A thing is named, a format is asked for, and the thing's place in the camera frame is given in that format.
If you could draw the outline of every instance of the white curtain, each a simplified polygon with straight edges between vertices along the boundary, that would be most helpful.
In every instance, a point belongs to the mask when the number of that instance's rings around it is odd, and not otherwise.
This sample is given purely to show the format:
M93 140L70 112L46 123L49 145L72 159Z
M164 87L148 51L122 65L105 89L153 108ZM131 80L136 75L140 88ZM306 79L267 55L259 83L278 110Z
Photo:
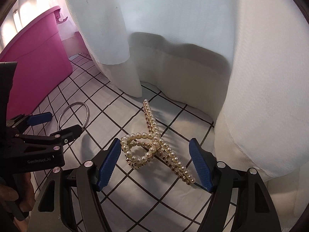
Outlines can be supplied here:
M282 227L295 223L309 200L299 176L309 161L309 25L293 0L66 3L124 92L141 97L140 81L150 82L209 114L217 159L232 168L255 167L264 180L293 172L269 186Z

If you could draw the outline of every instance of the pearl hair clip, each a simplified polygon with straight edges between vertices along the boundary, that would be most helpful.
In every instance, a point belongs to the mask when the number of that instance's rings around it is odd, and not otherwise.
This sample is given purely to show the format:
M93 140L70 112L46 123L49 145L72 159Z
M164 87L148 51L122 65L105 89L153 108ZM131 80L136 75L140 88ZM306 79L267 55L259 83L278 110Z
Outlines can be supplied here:
M121 138L121 148L125 153L128 164L133 169L138 169L150 162L157 154L165 161L168 167L182 179L182 181L186 182L188 185L195 183L195 179L189 173L188 169L182 165L182 162L179 161L179 157L176 153L172 151L168 143L161 138L156 119L152 114L147 99L144 100L143 109L149 132L144 132L142 134L132 133L131 135L126 135ZM151 142L146 143L138 141L141 138L149 139ZM134 155L131 148L135 146L146 148L148 152L142 157Z

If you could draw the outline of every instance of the white tile floor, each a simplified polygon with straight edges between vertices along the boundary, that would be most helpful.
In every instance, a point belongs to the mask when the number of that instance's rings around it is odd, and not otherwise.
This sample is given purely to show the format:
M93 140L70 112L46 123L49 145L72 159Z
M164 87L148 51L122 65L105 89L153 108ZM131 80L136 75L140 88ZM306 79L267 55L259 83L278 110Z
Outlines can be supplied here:
M147 131L142 110L146 98L159 121L163 137L181 161L188 165L199 182L191 163L188 142L195 137L203 149L214 152L212 119L203 112L167 98L157 87L142 83L143 97L133 98L117 89L94 66L90 56L79 54L70 58L73 73L57 86L34 111L50 111L49 123L31 128L28 134L49 135L57 130L61 112L76 101L86 102L90 119L81 137L65 146L64 169L78 167L92 159L100 149L107 149L115 137ZM74 106L62 120L63 128L82 124L86 111ZM49 171L35 172L32 177L36 196ZM76 189L73 203L78 229L85 231ZM188 186L158 159L140 168L131 169L121 154L109 185L99 196L112 231L197 231L206 212L210 194L202 188ZM230 231L235 206L230 205L226 228Z

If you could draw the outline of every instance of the silver bangle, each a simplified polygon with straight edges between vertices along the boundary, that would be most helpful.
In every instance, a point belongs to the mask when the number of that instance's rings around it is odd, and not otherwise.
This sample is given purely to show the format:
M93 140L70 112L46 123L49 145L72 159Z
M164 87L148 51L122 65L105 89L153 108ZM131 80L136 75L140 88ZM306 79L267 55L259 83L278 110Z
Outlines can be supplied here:
M73 103L73 104L70 104L70 105L69 105L67 108L65 108L65 109L63 110L63 112L60 114L59 121L58 121L58 126L57 126L58 131L60 130L60 121L61 121L61 118L62 118L63 114L64 114L71 106L76 105L76 104L81 104L81 105L83 105L83 106L86 107L86 110L87 110L86 119L85 119L85 121L84 121L84 123L83 123L83 125L82 125L82 127L81 127L82 130L85 129L85 126L86 126L86 124L87 124L87 122L88 122L88 120L89 120L89 107L88 107L84 102L75 102L75 103Z

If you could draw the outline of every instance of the pink storage bin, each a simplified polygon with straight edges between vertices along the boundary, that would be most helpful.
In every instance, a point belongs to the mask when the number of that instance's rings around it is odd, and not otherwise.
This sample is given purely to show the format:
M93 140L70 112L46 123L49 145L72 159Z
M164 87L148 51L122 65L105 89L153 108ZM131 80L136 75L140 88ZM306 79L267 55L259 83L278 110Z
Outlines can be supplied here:
M72 73L58 33L59 11L60 7L55 6L36 17L0 53L0 62L18 62L7 119L22 113L31 114Z

